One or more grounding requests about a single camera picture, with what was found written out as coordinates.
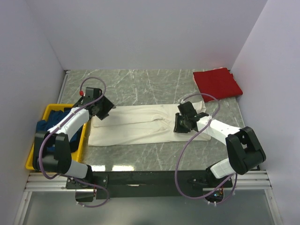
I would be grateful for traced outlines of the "white t shirt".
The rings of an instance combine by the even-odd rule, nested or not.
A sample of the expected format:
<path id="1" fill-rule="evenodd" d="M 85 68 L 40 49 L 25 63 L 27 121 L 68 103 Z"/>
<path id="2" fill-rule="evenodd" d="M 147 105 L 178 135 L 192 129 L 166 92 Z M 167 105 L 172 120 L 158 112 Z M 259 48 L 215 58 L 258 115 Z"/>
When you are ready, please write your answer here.
<path id="1" fill-rule="evenodd" d="M 173 131 L 178 112 L 177 104 L 118 106 L 103 120 L 92 118 L 88 145 L 186 142 L 196 132 L 179 134 Z"/>

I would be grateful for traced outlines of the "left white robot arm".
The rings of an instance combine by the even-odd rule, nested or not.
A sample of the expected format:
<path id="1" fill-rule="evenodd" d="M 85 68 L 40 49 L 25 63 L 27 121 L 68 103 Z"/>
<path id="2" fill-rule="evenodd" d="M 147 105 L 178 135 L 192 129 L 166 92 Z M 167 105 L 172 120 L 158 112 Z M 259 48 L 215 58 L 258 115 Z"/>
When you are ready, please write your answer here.
<path id="1" fill-rule="evenodd" d="M 34 170 L 53 172 L 93 181 L 90 165 L 72 159 L 71 139 L 92 117 L 103 120 L 115 105 L 99 88 L 87 87 L 80 99 L 67 109 L 67 114 L 52 128 L 37 131 L 34 139 L 32 166 Z"/>

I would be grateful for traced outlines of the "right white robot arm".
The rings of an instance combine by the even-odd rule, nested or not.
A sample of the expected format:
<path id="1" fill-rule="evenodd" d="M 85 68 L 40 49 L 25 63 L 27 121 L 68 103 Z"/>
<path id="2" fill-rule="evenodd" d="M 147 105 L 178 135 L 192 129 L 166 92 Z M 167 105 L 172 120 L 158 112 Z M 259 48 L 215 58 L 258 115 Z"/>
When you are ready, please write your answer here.
<path id="1" fill-rule="evenodd" d="M 226 146 L 228 158 L 223 159 L 205 170 L 200 183 L 207 187 L 216 186 L 232 174 L 244 175 L 266 160 L 265 152 L 250 127 L 234 127 L 214 119 L 205 112 L 198 113 L 191 102 L 178 105 L 175 114 L 174 132 L 187 134 L 201 132 Z"/>

